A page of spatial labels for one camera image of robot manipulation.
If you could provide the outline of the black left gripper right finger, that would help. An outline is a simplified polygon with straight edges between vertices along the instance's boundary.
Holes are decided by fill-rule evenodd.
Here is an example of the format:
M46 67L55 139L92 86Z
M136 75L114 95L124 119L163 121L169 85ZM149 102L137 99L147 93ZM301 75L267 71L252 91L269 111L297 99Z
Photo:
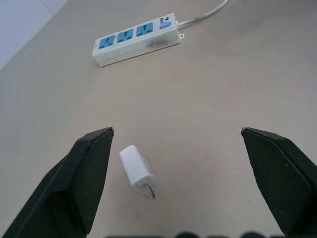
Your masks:
M257 186L283 234L317 238L317 165L278 134L244 127L241 136Z

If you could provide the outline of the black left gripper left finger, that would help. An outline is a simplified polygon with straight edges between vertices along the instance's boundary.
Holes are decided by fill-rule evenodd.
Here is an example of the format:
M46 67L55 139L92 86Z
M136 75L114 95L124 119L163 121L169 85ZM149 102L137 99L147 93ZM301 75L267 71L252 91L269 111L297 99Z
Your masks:
M85 134L41 180L2 238L86 238L106 181L112 127Z

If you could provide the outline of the white plug adapter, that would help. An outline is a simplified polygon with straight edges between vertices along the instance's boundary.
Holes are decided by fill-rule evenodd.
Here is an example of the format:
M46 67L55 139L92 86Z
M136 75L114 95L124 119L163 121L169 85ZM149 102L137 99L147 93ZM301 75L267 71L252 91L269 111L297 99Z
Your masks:
M158 180L144 154L135 145L130 145L119 155L131 187L137 193L154 200Z

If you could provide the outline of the white power strip blue sockets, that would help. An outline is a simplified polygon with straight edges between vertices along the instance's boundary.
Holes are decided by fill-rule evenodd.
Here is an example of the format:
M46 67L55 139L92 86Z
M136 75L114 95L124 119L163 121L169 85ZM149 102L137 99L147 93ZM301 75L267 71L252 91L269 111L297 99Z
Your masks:
M179 44L175 14L171 13L96 39L92 57L100 67Z

